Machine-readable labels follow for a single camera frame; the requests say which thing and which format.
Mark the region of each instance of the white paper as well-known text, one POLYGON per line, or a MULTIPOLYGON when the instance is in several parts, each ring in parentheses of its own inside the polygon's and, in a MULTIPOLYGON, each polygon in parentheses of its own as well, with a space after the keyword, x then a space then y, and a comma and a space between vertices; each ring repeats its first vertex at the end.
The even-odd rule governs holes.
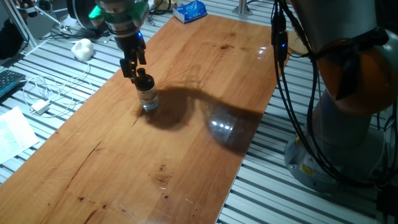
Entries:
POLYGON ((18 107, 0 116, 0 164, 37 144, 38 141, 18 107))

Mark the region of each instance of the wood grain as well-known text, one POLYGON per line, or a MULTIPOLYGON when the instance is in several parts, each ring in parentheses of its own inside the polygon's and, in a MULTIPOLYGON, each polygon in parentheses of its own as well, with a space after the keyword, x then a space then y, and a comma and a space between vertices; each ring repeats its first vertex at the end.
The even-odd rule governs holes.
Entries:
POLYGON ((276 85, 270 36, 171 18, 147 43, 160 106, 116 72, 0 186, 0 223, 214 223, 276 85))

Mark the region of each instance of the white object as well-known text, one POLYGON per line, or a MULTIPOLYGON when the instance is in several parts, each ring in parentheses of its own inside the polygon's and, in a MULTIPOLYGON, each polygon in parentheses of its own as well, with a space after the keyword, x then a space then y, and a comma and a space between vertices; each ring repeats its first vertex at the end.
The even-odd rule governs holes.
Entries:
POLYGON ((87 75, 88 75, 87 72, 90 72, 90 70, 91 70, 90 64, 87 62, 86 70, 79 77, 70 77, 68 80, 65 81, 64 84, 59 83, 59 79, 58 78, 54 79, 54 77, 51 75, 35 75, 34 77, 26 80, 25 87, 22 91, 22 96, 23 96, 26 106, 29 108, 32 108, 32 111, 31 111, 32 114, 36 114, 42 118, 53 118, 53 117, 68 114, 70 112, 69 108, 71 108, 72 106, 78 105, 78 104, 83 104, 89 97, 91 97, 94 94, 95 91, 94 91, 93 84, 91 84, 90 81, 86 80, 87 75), (81 84, 82 84, 81 81, 87 82, 91 86, 91 89, 81 86, 81 84), (45 87, 45 91, 43 93, 41 93, 41 92, 40 93, 42 94, 43 98, 47 99, 46 101, 41 100, 40 98, 33 98, 33 96, 28 94, 28 97, 30 99, 38 100, 38 102, 36 102, 32 106, 28 105, 28 103, 26 102, 26 98, 25 98, 25 90, 26 90, 28 84, 30 84, 30 83, 33 83, 36 87, 38 85, 42 85, 45 87), (73 88, 78 88, 83 91, 91 92, 91 94, 84 95, 82 93, 79 93, 78 91, 75 91, 73 88), (68 98, 68 102, 62 101, 62 99, 65 98, 62 95, 66 95, 69 93, 80 96, 83 99, 76 100, 75 97, 72 96, 71 98, 68 98), (62 104, 67 105, 67 107, 62 112, 60 112, 58 114, 47 116, 46 114, 43 114, 43 113, 46 112, 47 110, 51 109, 51 108, 49 108, 50 102, 57 102, 57 103, 61 102, 62 104))
POLYGON ((33 109, 31 113, 37 113, 38 115, 42 115, 44 112, 46 112, 49 109, 49 106, 50 106, 49 100, 47 101, 39 100, 38 102, 30 106, 33 109))
POLYGON ((71 49, 73 55, 81 62, 86 62, 93 55, 94 45, 89 39, 81 39, 71 49))
POLYGON ((0 164, 38 143, 18 107, 0 116, 0 164))

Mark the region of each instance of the white cable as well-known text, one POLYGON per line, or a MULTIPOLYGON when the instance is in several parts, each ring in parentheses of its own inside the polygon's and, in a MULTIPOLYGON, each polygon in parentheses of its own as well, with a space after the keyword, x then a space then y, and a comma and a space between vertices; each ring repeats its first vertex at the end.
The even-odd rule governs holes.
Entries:
MULTIPOLYGON (((34 85, 35 85, 37 88, 39 87, 38 84, 39 84, 39 85, 42 84, 42 85, 45 87, 45 88, 43 89, 43 91, 46 91, 46 92, 47 92, 47 95, 46 95, 46 92, 41 92, 41 91, 39 90, 39 93, 42 95, 42 97, 43 97, 43 98, 46 98, 47 101, 48 101, 48 103, 50 103, 50 102, 56 102, 56 101, 58 101, 58 100, 62 100, 62 99, 65 98, 65 97, 62 96, 62 95, 66 95, 67 93, 70 93, 71 91, 74 90, 73 88, 76 88, 76 86, 79 86, 81 83, 84 83, 83 81, 84 81, 85 78, 88 76, 87 71, 88 71, 89 69, 91 70, 91 67, 90 67, 90 64, 87 62, 87 68, 86 68, 86 70, 85 70, 79 77, 70 77, 68 80, 66 80, 66 82, 65 82, 64 84, 61 84, 61 83, 57 82, 57 81, 56 81, 52 76, 50 76, 50 75, 35 75, 34 77, 32 77, 32 78, 30 78, 30 79, 28 79, 28 80, 22 81, 22 82, 26 82, 26 84, 25 84, 25 86, 24 86, 24 89, 23 89, 23 91, 22 91, 22 97, 23 97, 23 99, 24 99, 24 102, 25 102, 26 106, 28 106, 28 107, 30 108, 30 106, 29 106, 28 103, 26 102, 26 98, 25 98, 25 89, 27 88, 27 85, 28 85, 29 83, 33 82, 34 85), (48 83, 45 81, 46 78, 48 78, 48 79, 50 79, 51 81, 53 81, 54 84, 48 84, 48 83), (54 87, 57 88, 57 90, 54 90, 54 91, 55 91, 55 92, 54 92, 51 88, 49 88, 49 86, 54 86, 54 87), (66 91, 66 90, 65 90, 65 87, 67 87, 67 86, 69 86, 68 88, 70 88, 69 91, 66 91)), ((89 96, 89 97, 91 97, 91 96, 94 94, 94 86, 93 86, 93 84, 91 84, 91 82, 89 82, 89 81, 86 81, 86 82, 87 82, 88 84, 91 85, 91 95, 89 96)), ((28 95, 28 97, 29 97, 30 99, 32 99, 32 100, 41 100, 40 98, 33 99, 30 95, 28 95)), ((59 114, 55 114, 55 115, 51 115, 51 116, 43 116, 43 115, 39 115, 39 114, 37 114, 37 113, 34 113, 34 114, 36 114, 37 116, 40 116, 40 117, 42 117, 42 118, 53 118, 53 117, 56 117, 56 116, 65 115, 65 114, 68 114, 68 113, 69 113, 69 112, 67 112, 67 111, 69 110, 69 108, 70 108, 72 105, 75 106, 75 105, 77 105, 77 104, 84 103, 89 97, 87 97, 87 98, 85 98, 85 99, 83 99, 83 100, 80 100, 80 101, 74 101, 75 98, 74 98, 73 96, 71 96, 71 99, 70 99, 70 101, 69 101, 68 103, 65 103, 65 102, 62 102, 62 101, 61 101, 61 103, 64 104, 64 105, 67 105, 67 107, 66 107, 65 110, 63 110, 63 111, 60 112, 59 114)))

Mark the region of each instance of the keyboard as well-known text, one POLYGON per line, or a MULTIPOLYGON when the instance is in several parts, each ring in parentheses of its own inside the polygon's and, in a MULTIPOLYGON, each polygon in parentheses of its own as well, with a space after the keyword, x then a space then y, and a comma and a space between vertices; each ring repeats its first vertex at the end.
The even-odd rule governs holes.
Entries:
POLYGON ((12 90, 23 79, 25 75, 10 70, 0 73, 0 97, 12 90))

